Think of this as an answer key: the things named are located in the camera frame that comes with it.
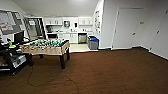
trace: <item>computer monitor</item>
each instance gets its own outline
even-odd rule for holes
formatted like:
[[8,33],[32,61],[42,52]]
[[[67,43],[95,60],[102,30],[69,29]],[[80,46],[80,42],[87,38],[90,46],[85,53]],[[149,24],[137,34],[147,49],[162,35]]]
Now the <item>computer monitor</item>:
[[24,31],[17,32],[14,34],[14,44],[22,44],[24,39]]

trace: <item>countertop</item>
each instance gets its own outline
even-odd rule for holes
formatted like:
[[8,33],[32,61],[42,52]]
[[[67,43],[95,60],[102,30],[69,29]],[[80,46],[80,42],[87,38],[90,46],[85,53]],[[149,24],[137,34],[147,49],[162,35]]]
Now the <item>countertop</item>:
[[78,34],[78,33],[88,33],[88,32],[87,31],[86,32],[52,32],[47,34]]

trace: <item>door handle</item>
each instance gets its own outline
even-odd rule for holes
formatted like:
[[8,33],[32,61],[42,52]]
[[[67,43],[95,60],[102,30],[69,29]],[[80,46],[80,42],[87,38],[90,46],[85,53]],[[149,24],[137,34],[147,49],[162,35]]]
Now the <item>door handle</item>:
[[133,33],[132,35],[135,35],[135,33]]

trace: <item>blue trash can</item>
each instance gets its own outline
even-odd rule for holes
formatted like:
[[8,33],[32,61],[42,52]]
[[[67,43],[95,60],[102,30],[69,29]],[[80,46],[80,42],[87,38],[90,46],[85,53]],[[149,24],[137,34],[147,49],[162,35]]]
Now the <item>blue trash can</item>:
[[90,50],[98,50],[99,39],[94,36],[88,37],[88,47]]

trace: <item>brown carpet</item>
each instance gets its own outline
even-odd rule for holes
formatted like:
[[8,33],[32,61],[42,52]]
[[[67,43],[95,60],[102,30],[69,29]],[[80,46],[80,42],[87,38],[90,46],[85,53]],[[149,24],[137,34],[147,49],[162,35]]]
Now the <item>brown carpet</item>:
[[64,70],[58,56],[33,56],[33,67],[0,75],[0,94],[168,94],[168,61],[146,50],[70,56]]

